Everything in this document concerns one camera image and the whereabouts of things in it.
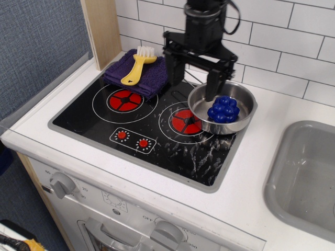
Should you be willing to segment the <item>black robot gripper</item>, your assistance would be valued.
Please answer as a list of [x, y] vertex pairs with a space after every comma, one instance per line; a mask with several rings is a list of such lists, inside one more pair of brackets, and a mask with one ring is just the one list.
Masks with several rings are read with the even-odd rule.
[[225, 29], [227, 5], [185, 5], [184, 33], [166, 31], [164, 54], [168, 81], [172, 86], [184, 79], [185, 65], [208, 71], [206, 101], [217, 95], [226, 78], [233, 76], [237, 56], [226, 49], [221, 40], [224, 33], [234, 34], [238, 27]]

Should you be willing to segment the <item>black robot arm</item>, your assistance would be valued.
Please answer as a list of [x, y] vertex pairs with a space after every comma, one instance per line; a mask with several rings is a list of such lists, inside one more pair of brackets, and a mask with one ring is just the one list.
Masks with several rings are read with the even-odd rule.
[[184, 33], [166, 31], [164, 56], [168, 82], [177, 85], [189, 64], [208, 73], [205, 98], [212, 101], [219, 88], [230, 80], [238, 57], [222, 44], [227, 6], [233, 1], [187, 1]]

